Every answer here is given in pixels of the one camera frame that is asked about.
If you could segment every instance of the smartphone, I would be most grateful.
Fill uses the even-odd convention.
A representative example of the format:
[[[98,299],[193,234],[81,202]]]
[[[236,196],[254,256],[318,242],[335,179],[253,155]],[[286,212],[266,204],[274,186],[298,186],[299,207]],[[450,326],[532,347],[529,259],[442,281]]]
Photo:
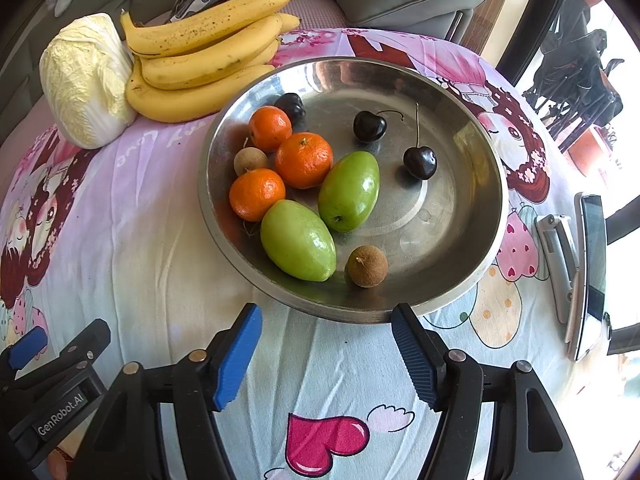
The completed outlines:
[[[579,361],[602,335],[606,312],[607,229],[599,195],[578,193],[575,211],[579,272],[574,285],[574,334],[569,352]]]

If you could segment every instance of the banana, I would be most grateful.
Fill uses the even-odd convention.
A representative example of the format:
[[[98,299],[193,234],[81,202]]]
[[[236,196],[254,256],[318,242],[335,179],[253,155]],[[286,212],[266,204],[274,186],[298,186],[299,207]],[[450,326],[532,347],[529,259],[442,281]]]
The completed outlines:
[[[280,16],[280,19],[282,20],[282,28],[280,29],[281,34],[286,34],[300,26],[300,18],[293,14],[278,12],[278,16]]]
[[[246,65],[241,66],[238,70],[242,70],[248,66],[264,65],[273,59],[276,55],[278,47],[280,46],[280,40],[273,40],[267,48],[265,48],[260,54],[248,61]]]
[[[251,25],[289,0],[229,0],[178,22],[136,27],[128,12],[120,16],[127,44],[138,57],[177,56]]]
[[[142,59],[142,77],[161,90],[194,88],[219,81],[258,56],[281,28],[282,19],[272,14],[193,54]]]
[[[181,123],[220,111],[239,90],[273,71],[271,65],[256,65],[208,85],[186,90],[159,90],[142,77],[136,59],[125,95],[138,113],[161,123]]]

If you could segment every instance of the metal bowl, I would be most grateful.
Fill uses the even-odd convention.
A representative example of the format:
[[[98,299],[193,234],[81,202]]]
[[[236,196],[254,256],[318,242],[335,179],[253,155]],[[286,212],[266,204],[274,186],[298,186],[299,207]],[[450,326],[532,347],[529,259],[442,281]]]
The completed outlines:
[[[231,210],[228,191],[236,178],[235,154],[248,135],[256,108],[296,92],[306,108],[297,131],[323,136],[334,161],[356,150],[371,152],[380,166],[380,195],[373,213],[354,232],[332,232],[337,271],[322,283],[282,272],[265,254],[258,227],[245,225]],[[428,181],[412,178],[402,154],[415,146],[419,104],[420,145],[431,146],[438,169]],[[361,110],[385,114],[388,128],[373,144],[353,135]],[[388,322],[401,302],[426,314],[474,286],[494,259],[506,225],[507,187],[500,158],[487,133],[446,91],[396,65],[353,57],[304,60],[265,76],[222,110],[207,134],[198,194],[209,231],[231,264],[257,288],[293,308],[337,321]],[[287,188],[287,197],[318,212],[318,189]],[[389,263],[386,280],[359,288],[346,279],[351,251],[371,244]]]

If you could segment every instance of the cloud print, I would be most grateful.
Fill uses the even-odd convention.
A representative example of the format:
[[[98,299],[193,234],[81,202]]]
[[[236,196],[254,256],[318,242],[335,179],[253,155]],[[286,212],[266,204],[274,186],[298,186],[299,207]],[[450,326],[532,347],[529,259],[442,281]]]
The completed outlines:
[[[275,467],[273,469],[269,469],[264,474],[264,480],[290,480],[291,476],[286,469],[283,467]]]
[[[415,418],[414,412],[408,412],[404,408],[380,404],[367,415],[369,429],[378,433],[393,433],[404,430]]]

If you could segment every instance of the printed tablecloth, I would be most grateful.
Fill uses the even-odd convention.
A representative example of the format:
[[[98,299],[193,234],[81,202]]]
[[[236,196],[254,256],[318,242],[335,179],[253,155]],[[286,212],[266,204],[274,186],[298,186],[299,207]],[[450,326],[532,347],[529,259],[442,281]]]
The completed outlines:
[[[319,56],[417,70],[488,130],[510,189],[500,252],[477,286],[422,322],[478,362],[529,360],[558,399],[572,364],[534,220],[572,216],[580,188],[540,120],[491,66],[446,41],[307,30],[286,34],[273,63]],[[238,398],[216,416],[236,476],[415,479],[438,415],[417,399],[390,327],[339,324],[279,304],[244,280],[210,238],[196,171],[212,118],[139,117],[93,151],[67,143],[55,125],[37,138],[0,212],[0,347],[43,326],[50,345],[42,362],[101,317],[111,345],[95,368],[110,384],[128,361],[165,365],[203,347],[255,301],[262,338]],[[485,406],[474,475],[486,461],[490,425]],[[183,478],[172,430],[166,440],[172,474]]]

